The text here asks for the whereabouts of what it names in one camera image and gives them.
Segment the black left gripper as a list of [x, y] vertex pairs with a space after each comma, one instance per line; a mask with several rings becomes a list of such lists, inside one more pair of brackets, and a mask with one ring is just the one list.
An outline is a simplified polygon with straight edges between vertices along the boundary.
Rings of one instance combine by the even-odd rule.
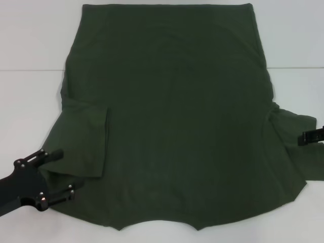
[[1, 179], [1, 216], [23, 206], [31, 206], [43, 212], [48, 206], [74, 200], [76, 191], [84, 186], [83, 182], [48, 191], [44, 177], [33, 168], [62, 158], [62, 149], [51, 153], [40, 149], [25, 158], [15, 160], [12, 174]]

